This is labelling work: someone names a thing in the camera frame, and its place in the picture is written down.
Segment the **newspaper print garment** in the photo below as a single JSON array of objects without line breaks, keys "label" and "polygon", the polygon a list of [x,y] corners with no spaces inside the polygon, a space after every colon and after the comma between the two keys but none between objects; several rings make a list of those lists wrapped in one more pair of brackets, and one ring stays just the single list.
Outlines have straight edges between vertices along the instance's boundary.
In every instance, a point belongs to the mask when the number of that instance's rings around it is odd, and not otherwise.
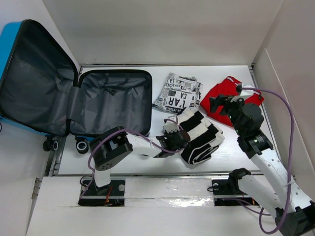
[{"label": "newspaper print garment", "polygon": [[185,108],[199,106],[202,90],[203,84],[197,78],[169,73],[152,107],[163,112],[179,114]]}]

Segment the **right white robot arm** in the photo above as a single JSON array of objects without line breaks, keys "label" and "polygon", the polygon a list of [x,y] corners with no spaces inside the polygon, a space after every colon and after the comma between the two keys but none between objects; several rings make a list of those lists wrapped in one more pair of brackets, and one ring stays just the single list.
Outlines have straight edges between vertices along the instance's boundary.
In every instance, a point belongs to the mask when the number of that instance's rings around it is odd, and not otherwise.
[{"label": "right white robot arm", "polygon": [[210,98],[210,112],[219,107],[227,115],[237,135],[240,149],[268,180],[272,189],[257,181],[245,168],[229,174],[227,187],[232,193],[252,197],[274,219],[276,230],[284,236],[301,236],[315,228],[315,202],[298,186],[260,127],[264,121],[261,109],[245,103],[242,97],[219,95]]}]

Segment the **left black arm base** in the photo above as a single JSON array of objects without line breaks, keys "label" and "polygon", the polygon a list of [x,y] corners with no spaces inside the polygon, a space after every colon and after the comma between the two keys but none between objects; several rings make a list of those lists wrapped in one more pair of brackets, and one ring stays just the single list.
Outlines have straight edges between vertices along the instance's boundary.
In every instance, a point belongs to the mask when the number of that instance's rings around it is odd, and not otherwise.
[{"label": "left black arm base", "polygon": [[93,182],[84,192],[89,182],[88,178],[80,180],[80,194],[84,195],[79,198],[78,205],[82,207],[123,207],[125,205],[126,181],[124,179],[113,179],[104,187],[97,187]]}]

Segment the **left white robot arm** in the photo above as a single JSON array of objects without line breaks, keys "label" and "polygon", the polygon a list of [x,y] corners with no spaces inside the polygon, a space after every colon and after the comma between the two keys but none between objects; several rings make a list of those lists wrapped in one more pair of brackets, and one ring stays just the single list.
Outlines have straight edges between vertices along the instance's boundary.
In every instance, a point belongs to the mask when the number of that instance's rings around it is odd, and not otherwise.
[{"label": "left white robot arm", "polygon": [[117,126],[95,137],[89,143],[91,155],[89,160],[94,161],[94,167],[88,163],[93,172],[93,185],[97,196],[106,194],[110,189],[110,175],[108,171],[130,154],[144,155],[152,158],[166,158],[179,153],[189,145],[190,136],[183,129],[165,131],[162,136],[149,139],[142,134]]}]

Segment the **black and white striped garment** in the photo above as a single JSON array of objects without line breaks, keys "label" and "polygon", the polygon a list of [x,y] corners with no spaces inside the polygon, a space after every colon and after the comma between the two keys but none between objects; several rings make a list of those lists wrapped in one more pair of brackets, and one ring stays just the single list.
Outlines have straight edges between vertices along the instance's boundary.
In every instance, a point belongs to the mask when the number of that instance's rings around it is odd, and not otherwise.
[{"label": "black and white striped garment", "polygon": [[182,151],[182,159],[189,165],[199,165],[211,159],[225,140],[223,131],[208,121],[194,108],[185,108],[177,115],[179,125],[190,136],[188,146]]}]

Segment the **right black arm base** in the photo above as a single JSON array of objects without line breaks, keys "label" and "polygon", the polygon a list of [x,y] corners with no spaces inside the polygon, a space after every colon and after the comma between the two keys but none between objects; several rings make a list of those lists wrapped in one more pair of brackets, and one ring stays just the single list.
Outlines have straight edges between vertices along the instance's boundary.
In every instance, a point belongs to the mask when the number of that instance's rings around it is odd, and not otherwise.
[{"label": "right black arm base", "polygon": [[213,194],[215,207],[259,206],[252,197],[231,187],[227,179],[213,179],[211,184],[207,191]]}]

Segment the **blue hard-shell suitcase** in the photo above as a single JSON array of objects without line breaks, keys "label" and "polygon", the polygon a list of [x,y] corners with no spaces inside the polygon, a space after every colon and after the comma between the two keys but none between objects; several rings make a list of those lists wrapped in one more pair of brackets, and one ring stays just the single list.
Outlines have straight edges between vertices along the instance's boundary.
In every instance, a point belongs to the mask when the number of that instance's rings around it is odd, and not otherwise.
[{"label": "blue hard-shell suitcase", "polygon": [[73,60],[39,22],[10,22],[0,34],[0,116],[46,137],[92,139],[121,126],[148,135],[153,79],[139,69],[79,74]]}]

